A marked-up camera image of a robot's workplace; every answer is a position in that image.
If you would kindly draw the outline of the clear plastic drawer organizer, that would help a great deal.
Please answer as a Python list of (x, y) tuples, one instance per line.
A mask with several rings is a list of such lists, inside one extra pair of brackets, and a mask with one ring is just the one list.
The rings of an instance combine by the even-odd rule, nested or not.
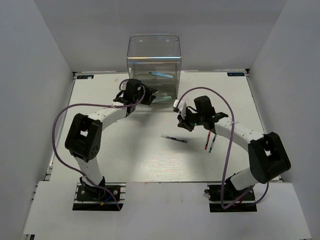
[[(182, 55), (180, 38), (174, 34), (134, 34), (129, 38), (127, 50), (129, 77), (138, 79), (150, 88), (157, 89), (156, 97), (171, 96), (171, 100), (154, 100), (153, 104), (173, 104), (178, 97)], [(151, 75), (159, 72), (172, 75), (165, 78)]]

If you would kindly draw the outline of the green utility knife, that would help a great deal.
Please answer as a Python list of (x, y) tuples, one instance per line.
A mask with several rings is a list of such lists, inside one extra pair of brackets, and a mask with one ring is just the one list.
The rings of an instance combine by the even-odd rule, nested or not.
[(171, 96), (157, 96), (154, 100), (155, 101), (169, 101), (171, 100)]

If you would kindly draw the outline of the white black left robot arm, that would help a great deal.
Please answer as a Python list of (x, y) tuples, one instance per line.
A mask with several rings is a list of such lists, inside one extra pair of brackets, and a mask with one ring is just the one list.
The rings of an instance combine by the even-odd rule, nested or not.
[(105, 178), (99, 169), (97, 155), (101, 148), (102, 132), (118, 120), (128, 117), (137, 104), (149, 106), (159, 90), (146, 86), (140, 80), (125, 80), (125, 86), (113, 99), (109, 107), (84, 115), (74, 116), (64, 146), (77, 161), (84, 174), (80, 183), (88, 193), (99, 200), (105, 196)]

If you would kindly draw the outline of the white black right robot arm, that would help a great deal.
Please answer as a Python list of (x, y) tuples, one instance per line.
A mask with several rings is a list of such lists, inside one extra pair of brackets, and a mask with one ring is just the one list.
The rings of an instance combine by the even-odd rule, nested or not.
[(178, 127), (193, 131), (196, 126), (231, 140), (248, 153), (249, 167), (225, 181), (226, 195), (236, 200), (244, 189), (257, 183), (266, 184), (287, 172), (291, 162), (280, 136), (275, 132), (262, 134), (232, 121), (226, 113), (216, 112), (208, 96), (194, 99), (195, 111), (183, 100), (175, 100), (173, 110), (178, 114)]

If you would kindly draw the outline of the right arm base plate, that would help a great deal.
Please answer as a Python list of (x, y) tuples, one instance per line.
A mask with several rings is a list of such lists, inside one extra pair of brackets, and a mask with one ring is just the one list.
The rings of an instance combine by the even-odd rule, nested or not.
[(211, 213), (247, 213), (256, 212), (257, 207), (254, 204), (256, 201), (256, 196), (254, 190), (251, 189), (246, 195), (243, 195), (246, 189), (241, 191), (233, 192), (232, 190), (224, 188), (224, 199), (223, 204), (225, 206), (231, 204), (237, 198), (241, 196), (232, 206), (227, 209), (221, 206), (221, 185), (211, 184), (208, 185), (204, 190), (204, 194), (208, 196), (209, 210)]

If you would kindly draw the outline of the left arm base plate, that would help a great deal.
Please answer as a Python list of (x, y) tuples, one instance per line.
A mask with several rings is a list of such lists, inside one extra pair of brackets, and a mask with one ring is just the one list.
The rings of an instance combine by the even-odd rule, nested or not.
[[(108, 189), (118, 202), (119, 208), (122, 209), (125, 202), (126, 183), (106, 183)], [(114, 212), (119, 211), (113, 197), (104, 190), (94, 193), (88, 188), (77, 183), (75, 190), (73, 211), (96, 211), (96, 212)]]

